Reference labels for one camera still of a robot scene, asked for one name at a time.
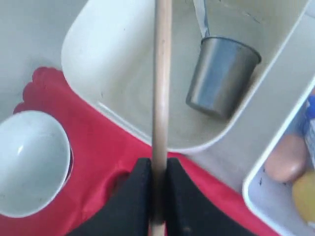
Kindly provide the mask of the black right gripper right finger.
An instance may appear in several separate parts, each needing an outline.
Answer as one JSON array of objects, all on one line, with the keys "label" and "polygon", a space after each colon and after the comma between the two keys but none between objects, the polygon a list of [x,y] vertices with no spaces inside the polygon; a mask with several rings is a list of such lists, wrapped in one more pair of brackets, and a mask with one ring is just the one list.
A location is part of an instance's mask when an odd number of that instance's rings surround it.
[{"label": "black right gripper right finger", "polygon": [[165,220],[168,236],[249,234],[249,230],[225,215],[204,196],[176,158],[167,160]]}]

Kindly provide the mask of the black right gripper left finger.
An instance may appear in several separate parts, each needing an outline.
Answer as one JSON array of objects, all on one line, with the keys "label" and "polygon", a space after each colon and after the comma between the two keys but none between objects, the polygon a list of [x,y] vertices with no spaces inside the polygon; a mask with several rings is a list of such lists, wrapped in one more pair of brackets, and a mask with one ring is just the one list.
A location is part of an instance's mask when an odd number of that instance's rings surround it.
[{"label": "black right gripper left finger", "polygon": [[68,235],[146,236],[151,211],[151,182],[150,159],[138,159],[128,179],[105,206]]}]

